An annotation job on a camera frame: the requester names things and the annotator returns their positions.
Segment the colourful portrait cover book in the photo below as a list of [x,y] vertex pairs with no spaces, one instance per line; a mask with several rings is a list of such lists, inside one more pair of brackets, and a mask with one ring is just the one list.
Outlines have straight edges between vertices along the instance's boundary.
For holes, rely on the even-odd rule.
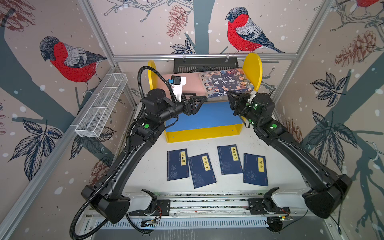
[[209,99],[226,96],[231,91],[248,93],[254,90],[242,69],[203,72],[199,73],[199,78]]

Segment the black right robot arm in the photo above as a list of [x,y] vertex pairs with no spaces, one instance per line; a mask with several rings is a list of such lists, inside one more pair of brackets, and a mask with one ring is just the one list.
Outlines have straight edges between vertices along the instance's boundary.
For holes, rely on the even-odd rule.
[[234,115],[247,128],[253,128],[259,139],[281,153],[307,180],[311,189],[302,195],[307,208],[322,219],[328,218],[346,198],[351,178],[323,165],[301,147],[283,124],[272,119],[275,103],[269,94],[230,91],[228,100]]

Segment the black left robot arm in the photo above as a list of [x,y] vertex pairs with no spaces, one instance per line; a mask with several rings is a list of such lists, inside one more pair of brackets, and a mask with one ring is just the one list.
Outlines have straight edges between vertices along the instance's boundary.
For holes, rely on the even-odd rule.
[[165,122],[177,119],[180,114],[195,115],[207,99],[206,96],[190,96],[173,102],[167,98],[164,90],[151,90],[143,99],[137,120],[129,128],[123,152],[94,186],[83,189],[82,196],[86,202],[73,221],[76,222],[88,206],[113,224],[119,222],[126,213],[143,211],[153,214],[157,207],[154,193],[142,190],[124,196],[124,187],[140,160],[166,129]]

